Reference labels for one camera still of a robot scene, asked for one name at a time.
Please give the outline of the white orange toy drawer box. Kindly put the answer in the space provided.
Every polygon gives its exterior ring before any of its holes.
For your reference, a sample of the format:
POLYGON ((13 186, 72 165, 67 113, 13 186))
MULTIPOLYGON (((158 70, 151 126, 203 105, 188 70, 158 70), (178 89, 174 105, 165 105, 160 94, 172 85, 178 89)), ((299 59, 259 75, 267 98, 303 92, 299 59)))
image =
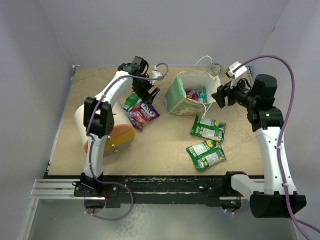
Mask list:
MULTIPOLYGON (((110 133, 110 140, 107 140, 104 147, 103 156, 111 156, 115 153, 118 153, 121 150, 124 150, 135 138, 135 130, 132 124, 130 123, 126 113, 121 104, 117 101, 112 108, 113 117, 114 117, 114 127, 110 133)), ((83 124, 84 116, 84 105, 82 104, 74 114, 75 123, 77 129, 80 133, 81 143, 85 153, 88 150, 88 137, 86 136, 86 128, 83 124)))

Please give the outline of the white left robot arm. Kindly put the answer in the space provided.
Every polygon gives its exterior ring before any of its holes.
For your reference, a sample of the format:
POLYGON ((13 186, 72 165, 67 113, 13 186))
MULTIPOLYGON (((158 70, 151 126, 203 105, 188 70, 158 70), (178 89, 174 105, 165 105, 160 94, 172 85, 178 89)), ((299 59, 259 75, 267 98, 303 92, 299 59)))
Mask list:
POLYGON ((135 56, 132 62, 122 63, 117 68, 113 79, 101 92, 85 99, 83 126, 88 148, 83 172, 79 181, 73 184, 76 192, 98 196, 103 191, 104 149, 115 125, 113 107, 128 88, 132 88, 142 100, 153 99, 149 90, 165 76, 158 68, 156 65, 153 71, 148 72, 148 62, 135 56))

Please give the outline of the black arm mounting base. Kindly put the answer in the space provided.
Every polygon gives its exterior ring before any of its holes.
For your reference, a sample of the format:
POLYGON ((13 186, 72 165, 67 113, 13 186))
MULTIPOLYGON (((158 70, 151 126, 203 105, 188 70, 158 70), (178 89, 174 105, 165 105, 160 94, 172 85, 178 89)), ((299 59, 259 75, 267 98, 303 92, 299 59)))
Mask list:
POLYGON ((86 202, 93 200, 106 208, 122 204, 205 205, 236 211, 245 199, 233 190, 227 175, 109 175, 98 195, 75 191, 86 202))

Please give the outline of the teal snack packet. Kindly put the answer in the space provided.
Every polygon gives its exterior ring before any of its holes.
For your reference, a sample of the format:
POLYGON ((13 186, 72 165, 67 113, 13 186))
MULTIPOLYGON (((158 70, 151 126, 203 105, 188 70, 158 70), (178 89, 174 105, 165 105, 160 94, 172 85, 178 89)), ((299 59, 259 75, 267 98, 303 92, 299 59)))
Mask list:
POLYGON ((198 92, 198 101, 200 103, 206 104, 207 103, 207 92, 206 92, 206 88, 203 87, 201 88, 198 92))

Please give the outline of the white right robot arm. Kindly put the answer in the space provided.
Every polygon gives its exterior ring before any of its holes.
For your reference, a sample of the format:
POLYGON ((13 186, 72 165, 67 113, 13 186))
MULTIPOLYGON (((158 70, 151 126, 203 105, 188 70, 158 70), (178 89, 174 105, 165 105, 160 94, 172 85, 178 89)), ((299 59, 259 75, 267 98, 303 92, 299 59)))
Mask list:
POLYGON ((259 185, 243 172, 227 172, 229 179, 222 183, 226 195, 238 192, 248 199, 255 218, 290 218, 307 204, 305 195, 297 193, 289 170, 284 147, 284 118, 274 106, 277 87, 277 80, 267 74, 259 74, 253 86, 249 86, 243 76, 230 77, 229 82, 212 94, 220 108, 235 103, 246 108, 247 119, 258 141, 264 184, 259 185))

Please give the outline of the purple Fox's bag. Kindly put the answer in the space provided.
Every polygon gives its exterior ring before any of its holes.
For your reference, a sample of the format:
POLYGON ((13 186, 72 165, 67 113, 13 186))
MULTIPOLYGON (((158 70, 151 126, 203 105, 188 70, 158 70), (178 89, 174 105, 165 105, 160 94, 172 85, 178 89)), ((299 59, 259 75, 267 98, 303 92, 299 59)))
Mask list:
POLYGON ((147 105, 143 100, 126 112, 132 126, 142 130, 144 125, 160 116, 152 105, 147 105))

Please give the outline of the green paper gift bag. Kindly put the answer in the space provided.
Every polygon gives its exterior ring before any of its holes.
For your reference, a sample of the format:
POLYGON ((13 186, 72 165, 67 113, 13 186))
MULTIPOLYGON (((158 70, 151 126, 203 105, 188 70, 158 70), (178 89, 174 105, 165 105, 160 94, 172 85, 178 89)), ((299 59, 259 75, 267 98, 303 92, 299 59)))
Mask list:
POLYGON ((177 116, 205 116, 213 103, 212 94, 221 85, 219 74, 223 70, 220 64, 213 62, 206 70, 198 69, 199 61, 190 70, 178 73, 164 95, 166 112, 177 116))

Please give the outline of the red candy packet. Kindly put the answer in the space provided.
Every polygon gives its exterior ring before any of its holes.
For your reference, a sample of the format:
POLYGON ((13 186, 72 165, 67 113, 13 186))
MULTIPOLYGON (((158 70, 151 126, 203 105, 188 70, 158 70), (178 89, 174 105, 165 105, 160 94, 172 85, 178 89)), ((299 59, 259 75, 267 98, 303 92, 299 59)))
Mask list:
POLYGON ((186 94, 186 98, 187 99, 191 99, 194 101, 198 101, 199 100, 199 95, 198 92, 195 89, 188 89, 185 91, 186 94))

